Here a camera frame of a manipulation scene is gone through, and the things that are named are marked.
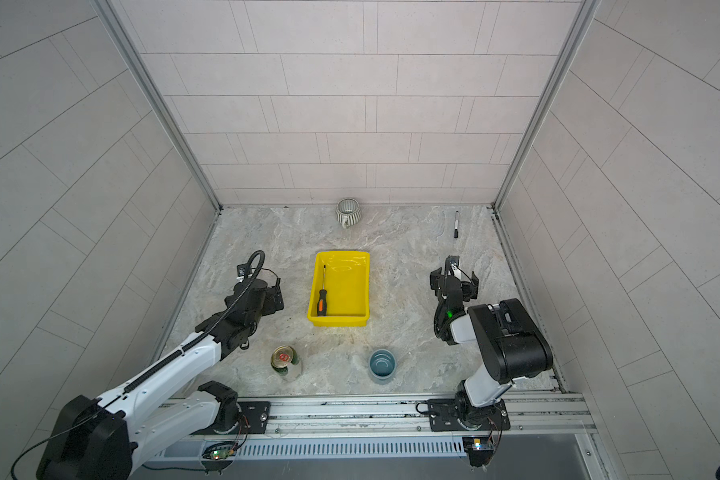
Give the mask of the orange black screwdriver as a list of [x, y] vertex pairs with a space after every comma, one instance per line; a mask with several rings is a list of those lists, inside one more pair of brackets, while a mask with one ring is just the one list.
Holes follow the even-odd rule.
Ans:
[[321, 288], [319, 290], [319, 299], [318, 299], [318, 304], [317, 304], [317, 316], [318, 317], [325, 317], [327, 315], [326, 275], [327, 275], [327, 266], [324, 265], [322, 267]]

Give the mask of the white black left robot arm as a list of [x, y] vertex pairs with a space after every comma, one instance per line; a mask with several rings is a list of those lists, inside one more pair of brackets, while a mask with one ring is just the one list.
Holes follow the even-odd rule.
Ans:
[[160, 451], [204, 430], [232, 435], [236, 451], [253, 429], [238, 394], [207, 381], [169, 408], [180, 387], [245, 349], [260, 319], [281, 309], [280, 286], [260, 279], [265, 254], [252, 253], [224, 310], [201, 322], [178, 347], [133, 378], [98, 396], [79, 395], [60, 411], [39, 461], [39, 479], [127, 479]]

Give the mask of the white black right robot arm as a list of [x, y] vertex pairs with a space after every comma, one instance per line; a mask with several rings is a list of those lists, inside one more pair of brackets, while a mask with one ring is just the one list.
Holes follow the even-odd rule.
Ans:
[[438, 299], [434, 334], [449, 345], [476, 343], [482, 359], [455, 395], [455, 411], [464, 424], [476, 425], [495, 408], [514, 381], [533, 378], [553, 366], [553, 353], [517, 298], [497, 304], [465, 304], [478, 296], [479, 279], [459, 267], [457, 256], [430, 273]]

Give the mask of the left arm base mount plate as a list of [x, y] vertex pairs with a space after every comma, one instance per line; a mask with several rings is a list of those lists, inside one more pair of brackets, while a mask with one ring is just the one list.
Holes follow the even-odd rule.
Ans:
[[237, 435], [240, 431], [244, 434], [264, 434], [266, 432], [271, 403], [268, 401], [243, 401], [239, 402], [238, 418], [228, 427], [215, 427], [211, 425], [194, 432], [194, 435]]

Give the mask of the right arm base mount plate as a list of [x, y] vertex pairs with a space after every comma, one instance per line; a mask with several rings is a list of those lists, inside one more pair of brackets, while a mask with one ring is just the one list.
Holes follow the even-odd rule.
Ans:
[[507, 431], [511, 428], [504, 401], [474, 407], [465, 398], [432, 398], [423, 403], [422, 415], [433, 432]]

